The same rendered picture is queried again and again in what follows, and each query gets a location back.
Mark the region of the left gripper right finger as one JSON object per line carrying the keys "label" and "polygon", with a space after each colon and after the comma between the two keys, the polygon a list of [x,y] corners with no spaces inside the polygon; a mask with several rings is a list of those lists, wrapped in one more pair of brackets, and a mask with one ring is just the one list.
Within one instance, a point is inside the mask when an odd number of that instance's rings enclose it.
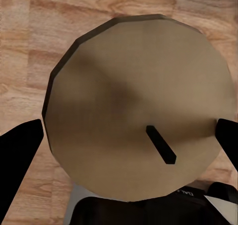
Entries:
{"label": "left gripper right finger", "polygon": [[238,171],[238,123],[220,118],[215,137]]}

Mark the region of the pillar candle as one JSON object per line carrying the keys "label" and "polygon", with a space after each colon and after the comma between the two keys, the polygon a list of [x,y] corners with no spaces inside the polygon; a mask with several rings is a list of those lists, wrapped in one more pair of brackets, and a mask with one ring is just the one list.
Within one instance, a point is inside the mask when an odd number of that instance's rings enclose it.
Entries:
{"label": "pillar candle", "polygon": [[223,149],[236,91],[197,28],[163,14],[114,17],[77,38],[50,73],[43,122],[74,183],[139,202],[193,182]]}

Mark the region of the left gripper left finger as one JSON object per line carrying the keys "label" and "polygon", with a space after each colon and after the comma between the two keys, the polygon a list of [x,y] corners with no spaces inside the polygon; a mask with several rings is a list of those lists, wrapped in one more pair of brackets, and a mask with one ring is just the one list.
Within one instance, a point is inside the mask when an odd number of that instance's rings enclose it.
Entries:
{"label": "left gripper left finger", "polygon": [[0,225],[43,138],[41,119],[24,122],[0,136]]}

